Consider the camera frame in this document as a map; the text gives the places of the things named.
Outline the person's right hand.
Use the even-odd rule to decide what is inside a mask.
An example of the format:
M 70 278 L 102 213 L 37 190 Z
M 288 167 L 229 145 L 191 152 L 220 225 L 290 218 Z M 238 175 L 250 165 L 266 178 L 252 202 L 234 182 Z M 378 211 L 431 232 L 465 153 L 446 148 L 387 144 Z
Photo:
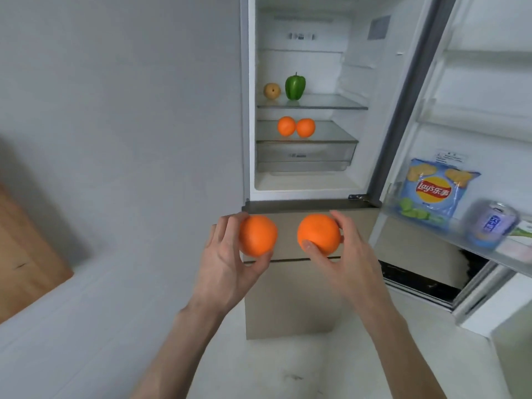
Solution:
M 361 318 L 375 315 L 392 303 L 381 265 L 353 219 L 336 210 L 330 214 L 343 231 L 344 247 L 339 261 L 319 269 Z

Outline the person's left hand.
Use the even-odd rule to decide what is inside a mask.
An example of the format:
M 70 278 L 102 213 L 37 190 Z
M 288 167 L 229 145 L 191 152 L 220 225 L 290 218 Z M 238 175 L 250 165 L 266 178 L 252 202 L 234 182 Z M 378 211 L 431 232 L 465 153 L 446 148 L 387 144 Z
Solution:
M 214 244 L 214 225 L 203 249 L 197 281 L 189 306 L 202 312 L 226 316 L 249 292 L 256 282 L 246 282 L 246 265 L 241 259 L 239 232 L 249 214 L 231 215 L 226 236 L 231 234 L 231 246 Z

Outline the person's right forearm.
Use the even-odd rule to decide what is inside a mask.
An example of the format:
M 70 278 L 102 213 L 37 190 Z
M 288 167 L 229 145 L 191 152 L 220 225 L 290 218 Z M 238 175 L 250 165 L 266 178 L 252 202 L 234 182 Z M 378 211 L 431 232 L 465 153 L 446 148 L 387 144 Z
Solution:
M 392 399 L 447 399 L 391 301 L 354 308 L 375 346 Z

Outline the person's left forearm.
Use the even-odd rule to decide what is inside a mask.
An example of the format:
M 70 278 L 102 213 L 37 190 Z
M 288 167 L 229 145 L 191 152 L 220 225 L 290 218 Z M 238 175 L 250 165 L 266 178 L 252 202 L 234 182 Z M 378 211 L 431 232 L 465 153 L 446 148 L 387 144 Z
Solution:
M 191 300 L 177 313 L 130 399 L 187 399 L 202 356 L 227 313 L 222 306 Z

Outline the beige freezer drawer front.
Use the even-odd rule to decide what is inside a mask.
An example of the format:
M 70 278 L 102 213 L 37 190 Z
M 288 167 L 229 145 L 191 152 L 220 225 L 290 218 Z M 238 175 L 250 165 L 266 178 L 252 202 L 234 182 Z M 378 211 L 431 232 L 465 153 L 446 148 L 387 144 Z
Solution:
M 309 212 L 267 214 L 278 228 L 269 268 L 244 299 L 246 339 L 275 339 L 329 333 L 342 299 L 297 241 Z

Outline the clear door bin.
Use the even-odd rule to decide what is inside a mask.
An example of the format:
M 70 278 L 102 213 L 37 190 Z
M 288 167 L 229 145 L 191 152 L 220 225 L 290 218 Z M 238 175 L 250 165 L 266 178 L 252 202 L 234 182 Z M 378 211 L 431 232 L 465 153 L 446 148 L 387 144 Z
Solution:
M 435 227 L 425 224 L 420 220 L 400 214 L 397 206 L 401 187 L 402 182 L 391 183 L 389 185 L 387 193 L 382 201 L 381 211 L 383 214 L 426 230 L 452 245 L 475 253 L 502 266 L 510 268 L 517 273 L 532 278 L 532 264 L 498 253 L 496 252 L 495 247 L 480 246 L 476 242 L 473 242 L 468 236 L 469 225 L 467 225 L 466 217 L 462 219 L 451 218 L 447 225 L 443 227 Z

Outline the blue chips bag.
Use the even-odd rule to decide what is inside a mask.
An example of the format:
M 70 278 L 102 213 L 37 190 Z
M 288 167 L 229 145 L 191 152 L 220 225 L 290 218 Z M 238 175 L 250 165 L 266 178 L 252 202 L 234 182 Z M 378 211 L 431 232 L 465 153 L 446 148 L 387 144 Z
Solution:
M 470 182 L 481 174 L 440 162 L 410 161 L 396 208 L 404 217 L 446 228 Z

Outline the green bell pepper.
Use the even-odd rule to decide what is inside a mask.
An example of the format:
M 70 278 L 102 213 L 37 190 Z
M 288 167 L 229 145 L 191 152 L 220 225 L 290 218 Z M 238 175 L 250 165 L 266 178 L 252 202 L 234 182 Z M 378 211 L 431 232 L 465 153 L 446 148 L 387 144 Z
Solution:
M 285 94 L 288 100 L 300 100 L 306 88 L 306 78 L 297 72 L 285 80 Z

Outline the white fridge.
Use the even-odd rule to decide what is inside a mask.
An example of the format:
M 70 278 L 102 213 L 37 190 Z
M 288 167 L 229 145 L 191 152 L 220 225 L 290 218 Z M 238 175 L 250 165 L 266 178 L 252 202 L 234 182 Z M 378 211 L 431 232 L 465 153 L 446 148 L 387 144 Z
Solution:
M 392 123 L 402 93 L 421 82 L 416 60 L 446 0 L 240 0 L 245 210 L 252 214 L 344 211 L 374 245 L 382 230 L 411 227 L 380 213 L 403 138 Z M 263 87 L 306 78 L 304 94 L 339 94 L 367 111 L 256 108 Z M 342 172 L 257 172 L 257 121 L 333 121 L 359 141 Z

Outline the white label sticker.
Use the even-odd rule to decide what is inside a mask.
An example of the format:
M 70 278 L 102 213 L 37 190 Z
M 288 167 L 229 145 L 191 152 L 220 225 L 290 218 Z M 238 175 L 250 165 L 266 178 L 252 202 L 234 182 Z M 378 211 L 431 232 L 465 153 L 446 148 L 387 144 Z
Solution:
M 435 151 L 433 159 L 434 161 L 445 165 L 462 167 L 467 162 L 468 156 L 449 149 L 439 148 Z

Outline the blue white drink can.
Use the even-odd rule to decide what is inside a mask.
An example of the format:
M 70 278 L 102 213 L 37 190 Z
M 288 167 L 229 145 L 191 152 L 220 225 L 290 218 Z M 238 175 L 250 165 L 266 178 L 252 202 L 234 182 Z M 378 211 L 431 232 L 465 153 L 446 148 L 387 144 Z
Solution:
M 494 249 L 515 227 L 520 214 L 506 203 L 478 199 L 460 220 L 467 241 L 476 247 Z

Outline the wooden furniture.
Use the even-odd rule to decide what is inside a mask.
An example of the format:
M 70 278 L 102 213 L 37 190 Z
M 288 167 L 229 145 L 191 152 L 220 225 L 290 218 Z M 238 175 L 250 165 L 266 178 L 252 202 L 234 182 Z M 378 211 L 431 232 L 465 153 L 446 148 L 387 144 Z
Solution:
M 0 183 L 0 324 L 73 275 Z

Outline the white cabinet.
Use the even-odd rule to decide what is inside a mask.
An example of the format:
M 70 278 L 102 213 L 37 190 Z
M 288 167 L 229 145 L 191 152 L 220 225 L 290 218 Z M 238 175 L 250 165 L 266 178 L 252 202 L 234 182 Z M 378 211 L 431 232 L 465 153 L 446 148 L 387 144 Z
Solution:
M 488 339 L 511 399 L 532 399 L 532 277 L 497 267 L 453 315 Z

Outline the white green packet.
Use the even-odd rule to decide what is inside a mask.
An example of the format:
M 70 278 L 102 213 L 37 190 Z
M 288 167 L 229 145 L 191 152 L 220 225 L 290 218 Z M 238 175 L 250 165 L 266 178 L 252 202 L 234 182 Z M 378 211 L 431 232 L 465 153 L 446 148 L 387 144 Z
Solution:
M 532 263 L 532 222 L 522 220 L 509 233 L 501 248 L 504 255 L 513 259 Z

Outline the white fridge door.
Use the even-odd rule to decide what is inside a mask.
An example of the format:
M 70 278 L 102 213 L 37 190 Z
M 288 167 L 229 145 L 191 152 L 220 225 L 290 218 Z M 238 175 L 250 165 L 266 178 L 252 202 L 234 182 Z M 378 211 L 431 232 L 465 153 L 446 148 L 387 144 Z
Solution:
M 497 201 L 532 216 L 532 0 L 458 0 L 416 102 L 401 159 L 458 153 L 460 169 L 481 173 L 447 230 L 433 235 L 504 268 L 502 286 L 475 287 L 457 323 L 488 336 L 532 301 L 532 265 L 468 239 L 482 203 Z

